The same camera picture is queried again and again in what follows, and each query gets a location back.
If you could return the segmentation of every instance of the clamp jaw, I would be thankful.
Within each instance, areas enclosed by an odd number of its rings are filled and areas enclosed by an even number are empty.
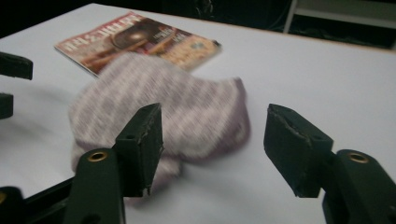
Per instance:
[[[32,80],[33,62],[14,54],[0,52],[0,75]],[[14,96],[0,92],[0,119],[14,114]]]
[[[396,185],[373,157],[332,153],[332,139],[297,112],[269,105],[264,150],[294,194],[317,198],[329,224],[396,223]]]
[[[112,148],[80,157],[74,177],[27,199],[18,188],[0,188],[0,223],[125,223],[123,197],[149,194],[162,152],[161,106],[144,106]]]

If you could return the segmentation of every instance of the white table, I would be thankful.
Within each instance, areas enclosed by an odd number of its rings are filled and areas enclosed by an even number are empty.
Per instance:
[[[14,94],[14,116],[0,120],[0,186],[25,197],[73,176],[67,110],[93,77],[53,45],[128,9],[87,5],[0,39],[0,51],[34,64],[33,80],[0,76]],[[197,77],[241,77],[252,133],[238,152],[185,165],[181,178],[143,206],[126,208],[127,223],[325,223],[321,197],[294,197],[266,157],[269,104],[292,108],[334,140],[376,158],[396,179],[396,54],[294,35],[136,11],[218,40],[223,51],[192,71]]]

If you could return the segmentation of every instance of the magazine cover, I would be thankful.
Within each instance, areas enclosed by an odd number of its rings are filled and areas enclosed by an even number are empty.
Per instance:
[[[132,11],[55,48],[95,76],[126,51],[156,55],[190,70],[219,51],[217,41],[177,29]]]

